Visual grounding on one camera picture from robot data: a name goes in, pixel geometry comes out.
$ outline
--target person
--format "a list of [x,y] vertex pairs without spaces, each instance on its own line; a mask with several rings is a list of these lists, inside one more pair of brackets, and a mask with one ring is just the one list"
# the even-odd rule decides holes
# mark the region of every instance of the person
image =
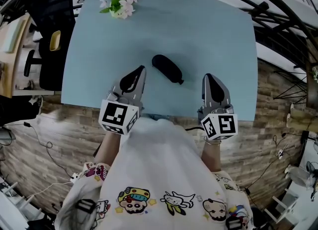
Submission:
[[245,193],[221,171],[220,141],[195,142],[166,119],[139,118],[127,136],[107,132],[84,164],[56,230],[224,230],[229,217],[252,230]]
[[[34,83],[29,81],[24,89],[31,90],[33,87]],[[32,96],[8,98],[0,95],[0,127],[14,121],[35,119],[41,113],[42,105],[41,96],[32,99]]]

